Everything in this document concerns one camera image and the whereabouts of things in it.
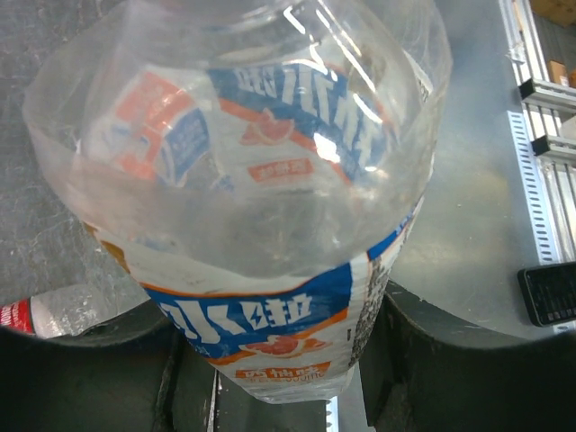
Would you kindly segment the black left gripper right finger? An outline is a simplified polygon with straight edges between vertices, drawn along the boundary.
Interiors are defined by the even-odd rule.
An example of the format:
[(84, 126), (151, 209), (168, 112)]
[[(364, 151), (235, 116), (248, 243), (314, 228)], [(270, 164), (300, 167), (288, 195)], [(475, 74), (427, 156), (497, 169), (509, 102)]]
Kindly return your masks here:
[(575, 429), (572, 331), (512, 337), (389, 282), (359, 368), (378, 431)]

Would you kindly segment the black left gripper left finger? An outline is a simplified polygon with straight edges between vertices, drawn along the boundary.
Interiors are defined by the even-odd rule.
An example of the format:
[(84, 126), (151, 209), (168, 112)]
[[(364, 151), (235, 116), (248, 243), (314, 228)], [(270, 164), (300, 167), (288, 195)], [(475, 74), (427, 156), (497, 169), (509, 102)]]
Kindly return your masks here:
[(208, 431), (212, 370), (150, 302), (78, 337), (1, 330), (3, 431)]

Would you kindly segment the clear bottle red label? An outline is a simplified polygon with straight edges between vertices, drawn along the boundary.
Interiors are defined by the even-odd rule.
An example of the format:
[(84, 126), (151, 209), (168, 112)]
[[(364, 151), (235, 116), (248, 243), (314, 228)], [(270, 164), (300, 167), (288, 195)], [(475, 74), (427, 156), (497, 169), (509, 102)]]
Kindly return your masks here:
[(75, 337), (139, 304), (138, 297), (77, 284), (3, 306), (1, 326), (43, 339)]

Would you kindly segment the clear bottle blue label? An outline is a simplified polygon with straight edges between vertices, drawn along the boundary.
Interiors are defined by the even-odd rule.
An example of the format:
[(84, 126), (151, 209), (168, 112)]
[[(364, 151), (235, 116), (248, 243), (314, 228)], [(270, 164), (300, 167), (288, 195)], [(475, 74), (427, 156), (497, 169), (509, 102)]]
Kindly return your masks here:
[(53, 53), (41, 172), (194, 350), (267, 403), (365, 350), (433, 172), (432, 1), (125, 1)]

